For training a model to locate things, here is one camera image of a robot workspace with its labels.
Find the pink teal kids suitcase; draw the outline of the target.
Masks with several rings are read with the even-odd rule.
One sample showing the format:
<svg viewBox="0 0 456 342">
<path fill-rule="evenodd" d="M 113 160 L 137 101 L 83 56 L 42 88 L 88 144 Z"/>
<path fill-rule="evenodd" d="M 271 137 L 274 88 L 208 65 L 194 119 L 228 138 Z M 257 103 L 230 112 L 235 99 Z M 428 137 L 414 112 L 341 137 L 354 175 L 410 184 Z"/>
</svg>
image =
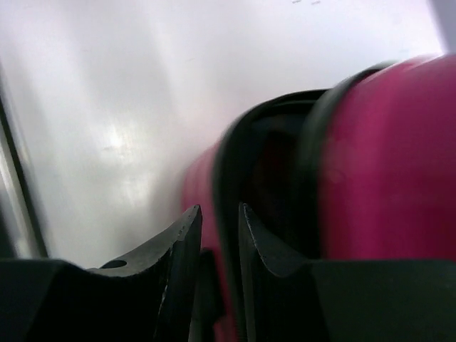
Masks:
<svg viewBox="0 0 456 342">
<path fill-rule="evenodd" d="M 249 341 L 241 204 L 307 259 L 455 264 L 455 56 L 256 105 L 187 169 L 181 201 L 203 220 L 192 341 Z"/>
</svg>

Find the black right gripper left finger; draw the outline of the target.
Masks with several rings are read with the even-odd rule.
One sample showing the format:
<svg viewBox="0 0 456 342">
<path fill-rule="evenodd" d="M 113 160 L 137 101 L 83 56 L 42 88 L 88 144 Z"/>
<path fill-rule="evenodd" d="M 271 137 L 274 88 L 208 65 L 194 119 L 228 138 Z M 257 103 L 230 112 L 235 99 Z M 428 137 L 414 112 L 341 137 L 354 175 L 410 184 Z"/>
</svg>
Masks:
<svg viewBox="0 0 456 342">
<path fill-rule="evenodd" d="M 57 259 L 1 262 L 3 341 L 186 341 L 197 282 L 202 213 L 99 269 Z"/>
</svg>

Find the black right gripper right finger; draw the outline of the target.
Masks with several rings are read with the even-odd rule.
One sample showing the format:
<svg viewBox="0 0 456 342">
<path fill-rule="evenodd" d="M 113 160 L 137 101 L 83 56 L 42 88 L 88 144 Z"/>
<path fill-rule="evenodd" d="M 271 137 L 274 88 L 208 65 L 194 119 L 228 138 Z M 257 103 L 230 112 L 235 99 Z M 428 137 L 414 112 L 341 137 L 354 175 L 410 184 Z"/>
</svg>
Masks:
<svg viewBox="0 0 456 342">
<path fill-rule="evenodd" d="M 453 341 L 455 264 L 307 259 L 239 206 L 249 341 Z"/>
</svg>

